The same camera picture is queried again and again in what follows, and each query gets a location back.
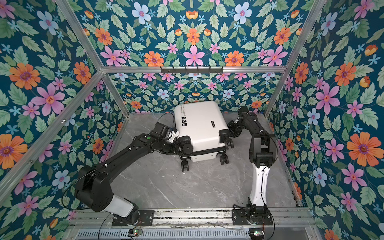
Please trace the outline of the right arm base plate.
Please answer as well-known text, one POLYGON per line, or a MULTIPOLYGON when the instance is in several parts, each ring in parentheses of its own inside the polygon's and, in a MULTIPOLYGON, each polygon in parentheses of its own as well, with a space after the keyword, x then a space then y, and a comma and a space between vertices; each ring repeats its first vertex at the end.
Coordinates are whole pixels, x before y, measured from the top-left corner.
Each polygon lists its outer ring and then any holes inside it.
POLYGON ((257 210, 255 213, 250 213, 242 209, 232 209, 232 222, 235 226, 272 226, 273 219, 271 212, 266 210, 257 210))

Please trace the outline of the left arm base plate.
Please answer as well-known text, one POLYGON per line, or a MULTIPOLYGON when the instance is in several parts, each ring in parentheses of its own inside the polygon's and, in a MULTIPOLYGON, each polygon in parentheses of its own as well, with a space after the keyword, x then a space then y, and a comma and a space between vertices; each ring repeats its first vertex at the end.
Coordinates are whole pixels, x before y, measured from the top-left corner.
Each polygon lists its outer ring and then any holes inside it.
POLYGON ((127 217, 123 218, 119 215, 114 216, 113 227, 138 227, 151 226, 154 220, 154 210, 134 210, 127 217))

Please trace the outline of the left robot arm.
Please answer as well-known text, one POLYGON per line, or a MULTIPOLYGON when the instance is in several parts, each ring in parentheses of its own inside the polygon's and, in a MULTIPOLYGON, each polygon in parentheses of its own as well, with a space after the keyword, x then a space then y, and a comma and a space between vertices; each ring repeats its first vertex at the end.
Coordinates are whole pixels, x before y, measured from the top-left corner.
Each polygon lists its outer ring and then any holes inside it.
POLYGON ((156 123, 148 134, 140 134, 123 150, 96 164, 79 171, 75 197, 94 212, 108 212, 132 226, 139 221, 139 207, 114 194, 111 183, 125 169, 140 158, 154 152, 175 155, 178 145, 174 143, 178 131, 162 123, 156 123))

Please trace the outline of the white hard-shell suitcase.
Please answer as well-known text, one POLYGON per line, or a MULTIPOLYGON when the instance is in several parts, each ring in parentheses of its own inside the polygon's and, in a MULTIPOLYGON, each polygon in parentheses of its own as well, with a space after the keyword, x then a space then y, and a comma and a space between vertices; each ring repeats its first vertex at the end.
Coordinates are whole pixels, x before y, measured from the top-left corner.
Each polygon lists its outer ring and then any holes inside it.
POLYGON ((207 161, 220 155, 221 165, 229 163, 226 151, 233 148, 234 143, 216 102, 181 104, 175 107, 174 115, 183 172, 189 170, 189 160, 207 161))

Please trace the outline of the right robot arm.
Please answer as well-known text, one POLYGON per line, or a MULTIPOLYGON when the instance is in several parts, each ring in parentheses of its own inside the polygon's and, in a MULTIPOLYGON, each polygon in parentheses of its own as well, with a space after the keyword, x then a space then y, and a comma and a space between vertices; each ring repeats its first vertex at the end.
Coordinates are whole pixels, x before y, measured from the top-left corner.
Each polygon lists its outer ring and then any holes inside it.
POLYGON ((253 168, 253 183, 247 205, 234 206, 235 216, 244 218, 251 225, 260 224, 271 217, 266 192, 269 172, 278 158, 278 145, 274 134, 269 133, 255 113, 246 107, 239 108, 236 120, 228 123, 231 138, 237 138, 243 130, 251 135, 249 160, 253 168))

